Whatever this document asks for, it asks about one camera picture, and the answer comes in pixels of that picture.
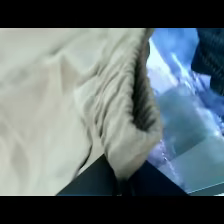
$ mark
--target beige pants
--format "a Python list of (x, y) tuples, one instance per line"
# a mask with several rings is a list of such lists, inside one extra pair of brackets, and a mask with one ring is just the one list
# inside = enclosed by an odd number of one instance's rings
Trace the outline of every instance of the beige pants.
[(142, 165), (161, 138), (150, 32), (0, 29), (0, 195), (55, 195), (103, 153), (118, 178)]

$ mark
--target garment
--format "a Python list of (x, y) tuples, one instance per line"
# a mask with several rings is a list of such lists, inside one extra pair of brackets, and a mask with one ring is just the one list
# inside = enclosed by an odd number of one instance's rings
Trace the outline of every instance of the garment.
[(224, 95), (224, 28), (197, 28), (197, 32), (192, 70), (211, 76), (211, 89)]
[(144, 163), (161, 138), (151, 33), (0, 30), (0, 195), (55, 195), (103, 153), (118, 179)]

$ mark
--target beige fabric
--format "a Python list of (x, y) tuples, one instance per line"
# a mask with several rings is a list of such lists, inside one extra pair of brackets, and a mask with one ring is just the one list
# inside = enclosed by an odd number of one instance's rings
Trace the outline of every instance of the beige fabric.
[(142, 28), (0, 29), (0, 195), (55, 195), (89, 153), (80, 172), (103, 152), (118, 178), (144, 162), (161, 137), (146, 80), (144, 97), (133, 95), (145, 37)]

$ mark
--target wrinkled fabric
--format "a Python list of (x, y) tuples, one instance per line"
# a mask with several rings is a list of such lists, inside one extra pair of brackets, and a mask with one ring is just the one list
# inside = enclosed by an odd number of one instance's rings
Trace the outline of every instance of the wrinkled fabric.
[(210, 87), (224, 95), (224, 28), (197, 28), (197, 46), (192, 70), (211, 76)]
[(161, 138), (151, 33), (0, 29), (0, 195), (55, 195), (103, 153), (118, 179), (143, 164)]

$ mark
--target clothing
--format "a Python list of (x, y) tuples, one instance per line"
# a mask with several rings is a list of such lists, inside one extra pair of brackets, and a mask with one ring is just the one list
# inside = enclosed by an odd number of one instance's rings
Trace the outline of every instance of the clothing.
[(211, 76), (211, 89), (224, 95), (224, 28), (197, 28), (197, 32), (192, 70)]
[(118, 179), (144, 163), (161, 138), (151, 33), (0, 29), (0, 195), (55, 195), (103, 153)]

